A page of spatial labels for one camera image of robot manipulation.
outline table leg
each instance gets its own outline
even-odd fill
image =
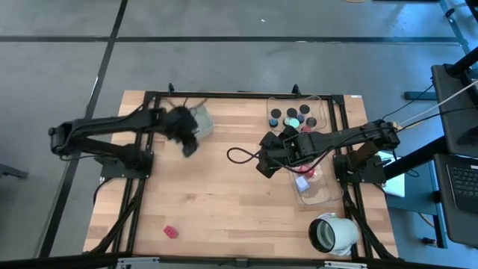
[[[384,167],[385,178],[393,179],[395,176],[401,175],[420,164],[424,164],[430,161],[433,154],[436,153],[448,153],[445,136],[428,143],[426,146],[422,146],[420,149]]]
[[[20,179],[27,177],[28,173],[21,170],[9,167],[7,165],[0,164],[0,177],[1,176],[15,176]]]

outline small red block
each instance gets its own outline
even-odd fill
[[[164,228],[163,231],[169,238],[177,238],[179,235],[178,231],[176,231],[174,228],[172,228],[169,225],[166,226],[166,228]]]

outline clear plastic container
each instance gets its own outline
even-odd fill
[[[304,126],[307,126],[309,118],[315,119],[316,123],[314,126],[308,124],[308,127],[311,131],[319,130],[327,126],[326,114],[323,108],[322,99],[319,96],[310,96],[305,99],[275,99],[269,98],[266,102],[267,104],[267,125],[269,125],[269,120],[274,119],[271,115],[274,109],[281,111],[281,116],[275,118],[279,121],[277,127],[270,127],[273,131],[282,132],[285,128],[284,119],[288,117],[288,109],[293,108],[297,114],[302,114],[304,116],[304,122],[299,125],[297,131],[301,131]],[[300,107],[306,105],[309,107],[308,113],[301,113]]]
[[[338,184],[335,174],[332,169],[332,164],[329,156],[325,157],[316,167],[315,175],[311,178],[305,178],[309,187],[307,190],[300,192],[297,189],[295,180],[303,174],[291,173],[291,184],[296,194],[297,202],[300,205],[316,205],[322,202],[339,200],[342,198],[344,192]],[[307,164],[311,167],[315,161]]]

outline wooden table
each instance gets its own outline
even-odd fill
[[[124,92],[119,115],[132,112],[144,92]],[[350,127],[367,122],[360,96],[344,96]],[[170,98],[182,104],[182,98]],[[198,102],[190,99],[188,104]],[[269,131],[264,114],[265,99],[209,99],[205,106],[214,121],[214,133],[200,142],[190,158],[181,145],[155,135],[155,160],[146,181],[134,243],[134,254],[148,256],[209,256],[326,259],[309,242],[308,225],[319,214],[336,212],[344,217],[342,200],[304,206],[297,203],[290,174],[282,169],[272,179],[263,177],[257,161],[233,164],[226,150],[239,146],[255,152]],[[161,100],[161,105],[169,105]],[[336,117],[340,111],[335,108]],[[323,132],[330,132],[330,125]],[[119,133],[112,143],[133,143],[135,134]],[[99,191],[84,250],[91,250],[117,220],[124,179],[113,179]],[[383,192],[361,185],[367,221],[389,252],[397,256],[394,235]],[[166,225],[179,231],[176,239],[164,233]],[[125,249],[128,224],[122,237]],[[358,243],[359,255],[363,246]]]

